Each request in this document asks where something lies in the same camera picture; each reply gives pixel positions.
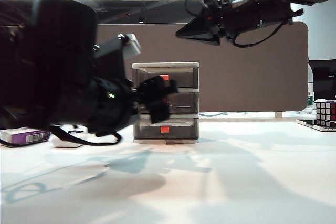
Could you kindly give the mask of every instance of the table surface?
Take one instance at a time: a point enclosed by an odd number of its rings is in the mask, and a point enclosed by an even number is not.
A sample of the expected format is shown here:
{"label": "table surface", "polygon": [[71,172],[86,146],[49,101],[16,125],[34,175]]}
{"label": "table surface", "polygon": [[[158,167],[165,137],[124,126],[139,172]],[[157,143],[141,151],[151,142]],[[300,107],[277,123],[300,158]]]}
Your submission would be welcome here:
{"label": "table surface", "polygon": [[1,147],[2,223],[336,223],[336,133],[201,120],[197,144]]}

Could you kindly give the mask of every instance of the plastic drawer organizer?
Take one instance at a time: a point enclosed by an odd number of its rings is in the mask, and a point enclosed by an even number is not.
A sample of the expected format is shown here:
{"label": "plastic drawer organizer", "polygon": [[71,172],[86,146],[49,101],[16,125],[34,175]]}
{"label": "plastic drawer organizer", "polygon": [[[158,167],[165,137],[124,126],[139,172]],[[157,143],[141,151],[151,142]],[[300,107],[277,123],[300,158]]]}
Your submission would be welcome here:
{"label": "plastic drawer organizer", "polygon": [[154,76],[165,81],[176,80],[178,94],[168,97],[170,118],[152,124],[145,107],[134,124],[135,143],[197,143],[198,142],[198,70],[197,62],[134,63],[134,86]]}

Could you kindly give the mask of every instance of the purple box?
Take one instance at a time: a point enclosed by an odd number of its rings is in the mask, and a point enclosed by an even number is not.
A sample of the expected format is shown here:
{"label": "purple box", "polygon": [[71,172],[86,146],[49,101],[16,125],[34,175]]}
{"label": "purple box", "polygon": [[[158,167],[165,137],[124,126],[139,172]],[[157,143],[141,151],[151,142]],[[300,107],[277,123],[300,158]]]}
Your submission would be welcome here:
{"label": "purple box", "polygon": [[49,131],[19,128],[0,131],[0,139],[12,144],[42,142],[50,138]]}

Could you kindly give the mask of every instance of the red label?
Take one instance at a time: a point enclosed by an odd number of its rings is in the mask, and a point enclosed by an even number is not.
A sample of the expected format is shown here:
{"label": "red label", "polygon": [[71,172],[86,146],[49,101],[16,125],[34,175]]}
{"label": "red label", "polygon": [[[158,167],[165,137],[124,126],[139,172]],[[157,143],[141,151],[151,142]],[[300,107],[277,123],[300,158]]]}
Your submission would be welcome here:
{"label": "red label", "polygon": [[169,81],[169,75],[168,74],[161,74],[160,76],[162,77],[163,80]]}
{"label": "red label", "polygon": [[167,126],[161,127],[161,133],[169,133],[169,127]]}

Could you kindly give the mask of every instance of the black strap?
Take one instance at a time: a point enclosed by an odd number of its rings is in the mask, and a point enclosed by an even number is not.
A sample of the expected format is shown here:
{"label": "black strap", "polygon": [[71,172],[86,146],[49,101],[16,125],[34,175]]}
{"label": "black strap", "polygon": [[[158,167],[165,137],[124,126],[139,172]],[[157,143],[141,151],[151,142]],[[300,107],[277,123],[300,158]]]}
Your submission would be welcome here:
{"label": "black strap", "polygon": [[50,130],[50,132],[52,132],[52,134],[54,134],[55,136],[57,136],[59,139],[61,139],[63,141],[68,141],[68,142],[75,143],[75,144],[91,145],[91,146],[115,145],[115,144],[118,144],[122,139],[121,135],[119,135],[117,132],[111,132],[111,135],[115,136],[116,139],[117,139],[115,142],[112,142],[112,143],[111,142],[110,143],[93,143],[93,142],[88,142],[88,141],[85,141],[83,139],[77,138],[73,135],[70,135],[58,126],[51,126],[49,130]]}

